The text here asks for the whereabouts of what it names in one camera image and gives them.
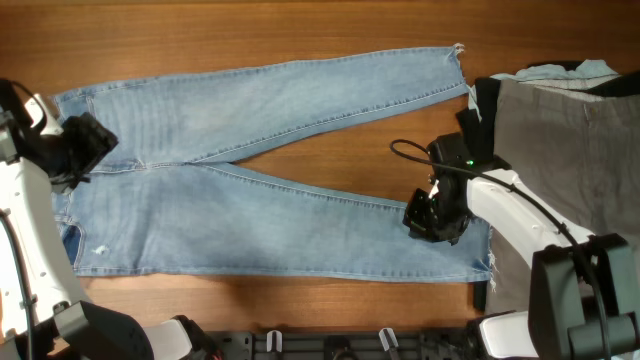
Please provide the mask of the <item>light blue denim jeans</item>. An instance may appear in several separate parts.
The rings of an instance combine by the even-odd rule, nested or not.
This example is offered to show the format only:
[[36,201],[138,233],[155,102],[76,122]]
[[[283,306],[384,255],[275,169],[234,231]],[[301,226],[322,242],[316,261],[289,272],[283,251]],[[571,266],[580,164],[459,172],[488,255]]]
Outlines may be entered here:
[[456,245],[410,237],[402,202],[309,186],[240,161],[463,95],[461,44],[113,81],[53,97],[118,137],[53,199],[79,276],[148,273],[476,282],[486,222]]

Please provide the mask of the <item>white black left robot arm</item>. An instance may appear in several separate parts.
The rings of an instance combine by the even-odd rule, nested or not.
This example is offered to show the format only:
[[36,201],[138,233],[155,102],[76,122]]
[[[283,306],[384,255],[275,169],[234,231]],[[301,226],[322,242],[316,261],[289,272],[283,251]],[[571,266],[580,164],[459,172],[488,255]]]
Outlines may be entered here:
[[58,120],[43,99],[1,82],[1,356],[7,359],[221,359],[179,315],[142,327],[94,304],[76,278],[52,211],[117,144],[91,114]]

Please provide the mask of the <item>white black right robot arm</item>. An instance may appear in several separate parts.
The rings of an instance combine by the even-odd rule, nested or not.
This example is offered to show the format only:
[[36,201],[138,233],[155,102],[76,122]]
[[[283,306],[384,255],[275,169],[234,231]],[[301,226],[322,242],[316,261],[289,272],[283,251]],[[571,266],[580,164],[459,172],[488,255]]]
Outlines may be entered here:
[[480,218],[530,269],[528,308],[468,325],[471,359],[612,359],[639,350],[639,280],[630,244],[596,235],[535,195],[499,157],[474,159],[459,133],[420,147],[433,173],[403,223],[412,236],[456,244]]

